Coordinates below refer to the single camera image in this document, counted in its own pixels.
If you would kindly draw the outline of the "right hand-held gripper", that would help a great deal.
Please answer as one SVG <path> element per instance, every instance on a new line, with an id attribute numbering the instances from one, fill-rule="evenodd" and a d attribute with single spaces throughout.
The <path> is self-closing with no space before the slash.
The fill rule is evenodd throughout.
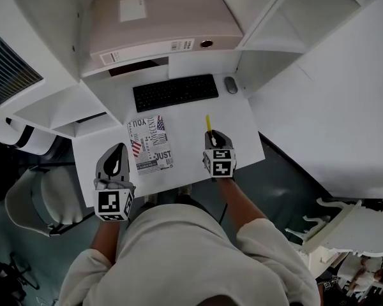
<path id="1" fill-rule="evenodd" d="M 236 153 L 231 139 L 220 131 L 215 132 L 213 143 L 212 132 L 205 132 L 204 168 L 211 178 L 231 178 L 236 169 Z"/>

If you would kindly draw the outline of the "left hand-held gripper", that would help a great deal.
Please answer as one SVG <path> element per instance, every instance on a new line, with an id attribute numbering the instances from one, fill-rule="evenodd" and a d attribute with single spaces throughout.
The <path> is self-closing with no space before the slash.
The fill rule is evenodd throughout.
<path id="1" fill-rule="evenodd" d="M 94 212 L 103 221 L 127 221 L 134 201 L 135 186 L 129 180 L 128 151 L 124 143 L 109 148 L 96 164 Z"/>

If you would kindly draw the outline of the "person's left forearm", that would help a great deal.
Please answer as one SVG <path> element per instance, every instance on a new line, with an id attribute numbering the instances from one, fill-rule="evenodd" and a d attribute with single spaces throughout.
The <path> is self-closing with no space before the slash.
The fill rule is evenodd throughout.
<path id="1" fill-rule="evenodd" d="M 91 249 L 104 255 L 112 264 L 116 261 L 120 229 L 120 222 L 102 221 L 90 246 Z"/>

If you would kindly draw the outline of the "white desk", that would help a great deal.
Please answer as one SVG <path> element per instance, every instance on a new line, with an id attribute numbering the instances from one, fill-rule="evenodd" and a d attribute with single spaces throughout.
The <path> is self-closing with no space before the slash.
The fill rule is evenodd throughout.
<path id="1" fill-rule="evenodd" d="M 117 112 L 120 122 L 111 129 L 74 138 L 72 141 L 77 174 L 87 207 L 94 205 L 94 179 L 98 160 L 118 143 L 131 147 L 127 128 L 131 120 L 161 115 L 174 162 L 169 169 L 139 175 L 133 153 L 129 152 L 130 181 L 136 187 L 136 197 L 208 179 L 209 174 L 202 162 L 207 116 L 214 130 L 226 134 L 232 140 L 237 168 L 264 160 L 264 151 L 249 102 L 242 89 L 238 89 L 235 94 L 227 91 L 225 75 L 214 76 L 219 93 L 217 98 L 138 113 L 133 87 L 165 79 L 164 75 L 142 75 L 138 79 L 124 75 L 121 78 L 103 79 L 90 86 L 95 96 L 110 111 Z"/>

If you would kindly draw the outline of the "printed black white booklet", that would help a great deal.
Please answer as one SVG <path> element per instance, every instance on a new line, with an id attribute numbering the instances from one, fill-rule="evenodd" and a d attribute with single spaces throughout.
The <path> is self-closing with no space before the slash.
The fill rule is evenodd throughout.
<path id="1" fill-rule="evenodd" d="M 170 143 L 161 115 L 127 123 L 131 149 L 139 175 L 146 175 L 174 165 Z"/>

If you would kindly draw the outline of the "black storage box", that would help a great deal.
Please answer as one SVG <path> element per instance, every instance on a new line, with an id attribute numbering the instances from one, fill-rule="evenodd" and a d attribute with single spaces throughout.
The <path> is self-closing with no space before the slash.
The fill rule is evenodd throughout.
<path id="1" fill-rule="evenodd" d="M 106 115 L 106 114 L 107 114 L 106 112 L 97 113 L 95 115 L 91 115 L 91 116 L 88 116 L 88 117 L 84 117 L 83 119 L 76 120 L 75 122 L 78 123 L 78 124 L 81 124 L 81 123 L 84 123 L 84 122 L 87 122 L 89 120 L 101 117 L 101 116 Z"/>

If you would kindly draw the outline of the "grey computer mouse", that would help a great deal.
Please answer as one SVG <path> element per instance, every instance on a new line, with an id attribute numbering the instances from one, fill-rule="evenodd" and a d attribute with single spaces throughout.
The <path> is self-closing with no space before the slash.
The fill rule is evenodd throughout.
<path id="1" fill-rule="evenodd" d="M 230 94 L 236 94 L 238 92 L 238 87 L 233 77 L 226 76 L 224 78 L 224 85 Z"/>

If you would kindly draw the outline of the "grey chair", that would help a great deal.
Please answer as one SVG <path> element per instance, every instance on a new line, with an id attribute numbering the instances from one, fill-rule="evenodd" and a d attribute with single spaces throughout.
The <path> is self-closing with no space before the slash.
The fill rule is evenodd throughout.
<path id="1" fill-rule="evenodd" d="M 16 226 L 46 237 L 62 235 L 94 215 L 86 207 L 74 165 L 26 170 L 4 201 Z"/>

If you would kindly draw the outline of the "black keyboard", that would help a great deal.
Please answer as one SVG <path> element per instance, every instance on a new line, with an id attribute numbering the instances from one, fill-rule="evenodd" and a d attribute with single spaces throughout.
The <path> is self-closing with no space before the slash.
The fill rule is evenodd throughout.
<path id="1" fill-rule="evenodd" d="M 133 88 L 137 112 L 218 98 L 212 75 L 197 75 L 145 84 Z"/>

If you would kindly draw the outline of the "white flat panel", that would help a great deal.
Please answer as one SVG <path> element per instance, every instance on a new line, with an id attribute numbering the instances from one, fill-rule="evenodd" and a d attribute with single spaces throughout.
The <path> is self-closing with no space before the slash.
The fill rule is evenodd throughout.
<path id="1" fill-rule="evenodd" d="M 215 63 L 200 54 L 172 54 L 169 56 L 169 79 L 215 74 Z"/>

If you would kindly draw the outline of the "person's light sweater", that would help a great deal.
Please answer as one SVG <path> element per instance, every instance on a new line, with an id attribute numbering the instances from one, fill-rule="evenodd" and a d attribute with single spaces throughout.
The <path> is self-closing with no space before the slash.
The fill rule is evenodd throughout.
<path id="1" fill-rule="evenodd" d="M 232 243 L 208 213 L 182 204 L 139 215 L 115 262 L 81 252 L 59 306 L 197 306 L 214 296 L 237 306 L 320 306 L 315 279 L 271 221 L 245 224 Z"/>

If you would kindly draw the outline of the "beige binder box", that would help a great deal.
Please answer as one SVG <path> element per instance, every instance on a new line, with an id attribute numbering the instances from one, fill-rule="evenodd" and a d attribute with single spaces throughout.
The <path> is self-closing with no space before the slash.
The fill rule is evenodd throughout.
<path id="1" fill-rule="evenodd" d="M 93 0 L 89 54 L 99 67 L 160 54 L 232 50 L 243 34 L 223 0 Z"/>

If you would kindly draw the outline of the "white shelf unit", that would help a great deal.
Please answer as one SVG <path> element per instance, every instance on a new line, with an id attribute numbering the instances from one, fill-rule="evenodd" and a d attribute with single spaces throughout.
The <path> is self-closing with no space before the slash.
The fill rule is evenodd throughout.
<path id="1" fill-rule="evenodd" d="M 116 127 L 120 120 L 90 86 L 126 75 L 164 75 L 169 56 L 200 54 L 215 63 L 215 75 L 228 75 L 238 61 L 271 58 L 264 78 L 303 54 L 338 28 L 369 0 L 223 0 L 243 37 L 232 50 L 200 50 L 152 55 L 99 67 L 89 54 L 93 0 L 0 0 L 0 37 L 43 80 L 0 105 L 0 117 L 68 138 Z M 106 115 L 78 124 L 97 113 Z"/>

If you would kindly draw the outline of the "ribbed glass cabinet door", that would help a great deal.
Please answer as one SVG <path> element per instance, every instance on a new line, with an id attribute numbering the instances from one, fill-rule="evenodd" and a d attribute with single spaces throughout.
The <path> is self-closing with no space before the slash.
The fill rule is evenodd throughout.
<path id="1" fill-rule="evenodd" d="M 42 80 L 0 37 L 0 105 Z"/>

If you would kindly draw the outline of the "white ornate table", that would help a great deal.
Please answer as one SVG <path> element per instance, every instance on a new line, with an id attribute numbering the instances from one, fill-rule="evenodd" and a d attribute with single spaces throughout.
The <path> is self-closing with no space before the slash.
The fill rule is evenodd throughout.
<path id="1" fill-rule="evenodd" d="M 285 229 L 302 240 L 296 250 L 306 265 L 329 266 L 343 253 L 383 257 L 383 211 L 367 208 L 361 200 L 348 204 L 319 198 L 317 203 L 326 208 L 339 208 L 340 212 L 334 218 L 304 216 L 304 221 L 316 225 L 302 233 Z"/>

